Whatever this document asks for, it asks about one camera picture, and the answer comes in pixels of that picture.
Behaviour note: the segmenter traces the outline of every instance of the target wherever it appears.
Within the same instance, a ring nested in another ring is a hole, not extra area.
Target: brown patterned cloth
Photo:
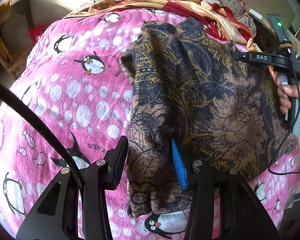
[[[279,111],[276,85],[262,65],[236,62],[197,21],[146,22],[122,56],[133,84],[128,153],[128,212],[132,217],[190,208],[178,185],[169,138],[218,169],[236,167],[251,180],[295,147]]]

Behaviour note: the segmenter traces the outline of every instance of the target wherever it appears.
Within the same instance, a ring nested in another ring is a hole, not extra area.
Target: pink blanket
[[[152,20],[176,24],[184,18],[162,10],[131,9],[55,22],[40,38],[25,72],[11,87],[57,136],[79,168],[102,158],[116,146],[120,135],[129,137],[132,87],[120,70],[119,58],[141,34],[143,22]],[[2,104],[0,222],[12,236],[62,167],[66,167],[65,161],[38,132]],[[283,156],[272,169],[299,170],[299,151]],[[250,182],[276,225],[298,182],[298,175],[275,176],[267,171]],[[126,187],[124,173],[118,189],[106,192],[114,238],[183,239],[184,233],[173,233],[185,230],[188,211],[131,219],[126,212]],[[218,207],[215,200],[214,237],[219,233]],[[83,238],[80,208],[78,215],[79,236]]]

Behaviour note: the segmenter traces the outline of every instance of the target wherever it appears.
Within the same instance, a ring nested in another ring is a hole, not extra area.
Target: cartoon penguin
[[[83,155],[82,152],[80,152],[78,141],[75,138],[74,134],[71,133],[71,135],[73,138],[73,146],[72,146],[72,148],[67,148],[66,150],[71,155],[71,157],[74,159],[74,161],[77,164],[79,169],[87,168],[91,164],[91,162],[88,160],[88,158],[86,156]],[[50,157],[50,158],[55,165],[62,167],[62,168],[67,167],[67,163],[63,158],[61,158],[61,159],[55,159],[52,157]]]
[[[254,188],[254,193],[260,201],[266,199],[266,184],[264,182],[258,182]]]
[[[172,238],[167,235],[179,234],[186,231],[186,225],[187,218],[183,211],[168,214],[152,213],[145,220],[145,228],[149,232],[168,239]]]
[[[22,95],[21,101],[28,107],[30,106],[33,96],[36,94],[38,83],[39,82],[37,81],[36,83],[30,85]]]
[[[275,202],[275,205],[274,205],[274,210],[277,210],[277,211],[280,210],[280,203],[281,203],[281,201],[279,199],[277,199],[277,201]]]
[[[111,14],[108,14],[103,19],[99,19],[99,20],[104,20],[107,23],[116,23],[120,20],[120,15],[117,13],[111,13]]]
[[[25,206],[22,197],[22,185],[13,179],[7,178],[7,172],[3,181],[3,193],[8,202],[11,211],[16,214],[18,212],[26,216]]]
[[[94,55],[88,55],[83,60],[74,60],[75,62],[81,63],[84,74],[100,74],[105,70],[105,64],[101,58],[97,56],[95,51],[93,53]]]
[[[74,39],[74,36],[69,36],[69,37],[65,37],[65,34],[62,35],[59,40],[56,41],[56,43],[54,44],[53,48],[54,50],[59,54],[61,52],[67,51],[70,49],[71,43]]]

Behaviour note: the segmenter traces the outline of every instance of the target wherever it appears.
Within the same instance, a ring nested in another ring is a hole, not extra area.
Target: metal screw
[[[202,165],[202,161],[200,161],[200,160],[194,160],[193,161],[193,165],[197,166],[197,167],[200,167]]]
[[[106,164],[106,161],[104,159],[100,159],[100,160],[97,160],[96,163],[97,163],[98,166],[102,166],[102,165]]]
[[[229,172],[230,172],[231,174],[233,174],[233,175],[238,174],[238,170],[237,170],[236,168],[230,168],[230,169],[229,169]]]
[[[65,168],[61,169],[62,174],[67,174],[69,171],[70,171],[70,169],[68,167],[65,167]]]

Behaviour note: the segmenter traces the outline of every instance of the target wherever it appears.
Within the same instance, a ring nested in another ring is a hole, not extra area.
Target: hand
[[[279,77],[276,77],[275,80],[277,86],[278,86],[278,95],[280,100],[280,111],[283,114],[288,113],[288,109],[291,108],[291,103],[289,101],[289,97],[298,98],[298,90],[297,86],[290,86],[290,85],[282,85],[280,83]]]

